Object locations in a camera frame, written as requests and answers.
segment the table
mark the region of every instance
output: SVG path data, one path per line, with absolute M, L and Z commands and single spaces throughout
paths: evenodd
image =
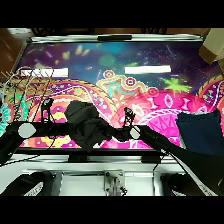
M 201 45 L 202 39 L 194 35 L 132 35 L 132 40 L 120 42 L 99 42 L 95 35 L 35 37 L 21 52 L 15 70 L 22 66 L 68 68 L 67 78 L 53 78 L 48 87 L 56 122 L 66 121 L 64 112 L 71 100 L 92 102 L 114 127 L 122 126 L 124 107 L 130 107 L 136 114 L 134 124 L 148 125 L 180 145 L 175 119 L 181 111 L 218 108 L 224 116 L 222 71 L 218 62 L 208 65 L 200 58 Z M 127 67 L 141 70 L 142 66 L 153 67 L 147 68 L 148 73 L 127 74 Z M 40 100 L 35 97 L 29 119 Z M 39 120 L 40 112 L 35 118 Z M 32 138 L 22 147 L 48 148 L 51 142 L 48 137 Z M 65 136 L 57 138 L 53 148 L 79 146 Z M 103 142 L 100 148 L 151 150 L 142 141 L 121 143 L 115 139 Z

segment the metal bracket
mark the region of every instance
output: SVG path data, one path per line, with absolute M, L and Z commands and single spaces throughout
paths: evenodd
M 126 195 L 127 190 L 125 189 L 124 171 L 123 170 L 105 171 L 104 190 L 107 196 Z

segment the folded cloth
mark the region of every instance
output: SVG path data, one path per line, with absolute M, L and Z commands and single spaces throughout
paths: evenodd
M 209 155 L 224 155 L 221 115 L 216 109 L 207 114 L 177 115 L 177 126 L 187 150 Z

